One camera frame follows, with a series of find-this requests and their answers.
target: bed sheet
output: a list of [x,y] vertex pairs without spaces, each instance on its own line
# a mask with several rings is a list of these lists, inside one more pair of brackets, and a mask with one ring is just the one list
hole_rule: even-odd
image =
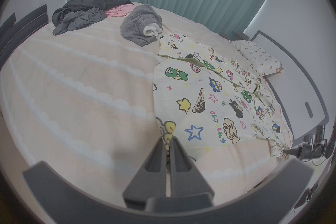
[[[163,34],[183,29],[249,69],[226,39],[154,9]],[[106,18],[59,36],[52,35],[50,23],[24,41],[0,72],[2,114],[28,164],[44,160],[78,188],[122,207],[122,191],[160,137],[152,80],[162,60],[159,39],[141,48],[121,36],[123,19]],[[221,159],[231,161],[224,165]],[[277,159],[267,141],[255,139],[207,152],[196,165],[220,204],[262,181]]]

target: star print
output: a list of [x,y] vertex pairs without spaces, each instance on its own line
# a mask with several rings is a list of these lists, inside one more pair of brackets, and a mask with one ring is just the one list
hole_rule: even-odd
[[[194,135],[194,132],[193,132],[192,130],[199,130],[199,131],[198,131],[198,134],[197,134],[197,135]],[[201,139],[201,131],[203,131],[203,127],[199,127],[199,128],[197,128],[197,127],[195,127],[194,125],[191,125],[190,129],[185,129],[185,131],[186,131],[187,133],[190,133],[189,138],[188,138],[188,141],[190,141],[190,140],[193,139],[193,138],[197,138],[198,140],[202,140],[202,139]]]
[[191,104],[188,101],[188,99],[183,98],[182,100],[176,101],[176,103],[178,103],[179,110],[184,110],[186,114],[188,113],[188,110],[191,107]]
[[216,99],[215,95],[212,95],[212,94],[210,94],[209,99],[212,100],[213,102],[218,101],[218,100]]

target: gray sweater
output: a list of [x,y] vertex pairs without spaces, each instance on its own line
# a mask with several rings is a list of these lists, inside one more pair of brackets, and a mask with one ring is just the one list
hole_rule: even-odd
[[162,28],[161,16],[150,5],[139,5],[124,19],[120,25],[120,33],[125,39],[143,47],[156,39],[156,36],[148,37],[143,34],[145,26],[151,23],[156,23]]

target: blue star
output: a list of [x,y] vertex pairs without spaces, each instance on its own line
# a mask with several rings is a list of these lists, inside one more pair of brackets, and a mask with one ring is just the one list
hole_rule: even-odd
[[[194,135],[193,132],[192,132],[192,130],[199,130],[198,136]],[[198,140],[202,140],[201,139],[201,131],[203,131],[203,127],[196,128],[194,125],[191,125],[191,128],[190,129],[185,129],[185,131],[187,133],[190,133],[188,141],[190,141],[193,138],[197,138]]]

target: white headboard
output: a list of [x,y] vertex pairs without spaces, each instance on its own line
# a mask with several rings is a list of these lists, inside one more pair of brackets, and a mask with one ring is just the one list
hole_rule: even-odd
[[305,134],[314,134],[317,125],[329,121],[322,96],[303,66],[279,43],[261,31],[251,41],[275,56],[283,66],[282,72],[265,78],[282,106],[295,146],[303,142]]

